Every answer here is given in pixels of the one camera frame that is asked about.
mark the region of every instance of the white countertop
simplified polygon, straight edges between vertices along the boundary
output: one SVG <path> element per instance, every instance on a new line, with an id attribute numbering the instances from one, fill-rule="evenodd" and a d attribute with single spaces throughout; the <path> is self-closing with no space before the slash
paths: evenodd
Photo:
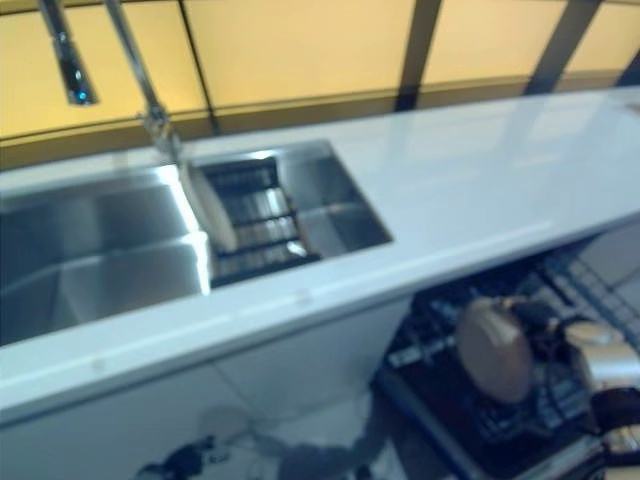
<path id="1" fill-rule="evenodd" d="M 328 139 L 394 241 L 0 348 L 0 415 L 226 353 L 640 215 L 633 102 L 638 87 L 187 144 L 195 158 Z M 0 193 L 155 158 L 146 148 L 5 172 Z"/>

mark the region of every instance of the dishwasher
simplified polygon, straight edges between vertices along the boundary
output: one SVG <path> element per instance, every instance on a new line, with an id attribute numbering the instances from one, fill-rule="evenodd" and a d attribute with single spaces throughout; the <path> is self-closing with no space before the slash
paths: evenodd
<path id="1" fill-rule="evenodd" d="M 576 242 L 414 295 L 375 383 L 464 479 L 637 465 L 640 315 Z"/>

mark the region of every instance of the sink basin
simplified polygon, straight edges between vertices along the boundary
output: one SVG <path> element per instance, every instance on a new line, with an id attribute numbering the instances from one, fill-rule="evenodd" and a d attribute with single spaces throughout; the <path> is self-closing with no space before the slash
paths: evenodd
<path id="1" fill-rule="evenodd" d="M 212 249 L 174 166 L 0 201 L 0 345 L 390 241 L 327 142 L 194 159 L 239 239 Z"/>

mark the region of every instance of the wire dish rack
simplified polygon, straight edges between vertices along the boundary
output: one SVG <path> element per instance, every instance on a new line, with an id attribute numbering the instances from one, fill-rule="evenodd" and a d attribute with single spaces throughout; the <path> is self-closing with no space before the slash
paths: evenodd
<path id="1" fill-rule="evenodd" d="M 232 253 L 216 252 L 216 285 L 320 259 L 300 229 L 295 206 L 278 179 L 275 158 L 212 167 L 206 176 L 229 214 L 239 243 Z"/>
<path id="2" fill-rule="evenodd" d="M 540 336 L 530 338 L 536 358 L 531 394 L 515 405 L 486 397 L 456 355 L 458 318 L 474 298 L 525 296 L 547 303 L 560 318 L 582 315 L 611 324 L 639 349 L 640 315 L 582 260 L 587 244 L 419 292 L 386 356 L 388 367 L 433 418 L 454 432 L 477 463 L 504 478 L 532 468 L 593 428 L 588 393 L 557 340 Z"/>

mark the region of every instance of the faucet spout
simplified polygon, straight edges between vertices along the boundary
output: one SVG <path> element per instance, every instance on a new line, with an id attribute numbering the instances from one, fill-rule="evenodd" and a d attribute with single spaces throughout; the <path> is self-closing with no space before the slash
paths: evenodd
<path id="1" fill-rule="evenodd" d="M 59 0 L 38 0 L 38 2 L 51 36 L 69 103 L 73 105 L 98 103 L 98 96 L 73 41 L 71 29 Z"/>
<path id="2" fill-rule="evenodd" d="M 151 135 L 156 148 L 167 155 L 173 163 L 179 164 L 182 158 L 179 155 L 180 139 L 169 121 L 166 109 L 158 100 L 122 5 L 119 0 L 104 0 L 104 4 L 147 103 L 146 115 L 142 117 L 144 127 Z"/>

